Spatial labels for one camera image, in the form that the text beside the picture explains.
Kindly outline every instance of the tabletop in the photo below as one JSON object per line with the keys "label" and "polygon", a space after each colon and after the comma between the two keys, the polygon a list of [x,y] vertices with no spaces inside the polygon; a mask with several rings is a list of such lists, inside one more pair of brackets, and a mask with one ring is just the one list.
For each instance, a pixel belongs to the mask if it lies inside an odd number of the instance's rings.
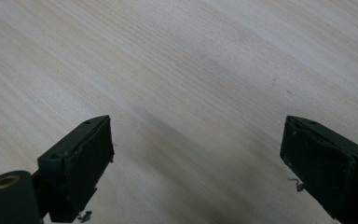
{"label": "tabletop", "polygon": [[0,174],[101,115],[89,223],[337,223],[279,152],[287,115],[358,143],[358,1],[0,1]]}

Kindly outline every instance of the wood grain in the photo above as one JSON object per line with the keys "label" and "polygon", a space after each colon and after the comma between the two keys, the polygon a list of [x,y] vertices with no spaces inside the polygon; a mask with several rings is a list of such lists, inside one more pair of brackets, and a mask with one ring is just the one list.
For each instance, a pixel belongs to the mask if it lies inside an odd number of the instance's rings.
{"label": "wood grain", "polygon": [[279,150],[286,115],[358,143],[358,1],[0,1],[0,174],[105,114],[89,223],[336,223]]}

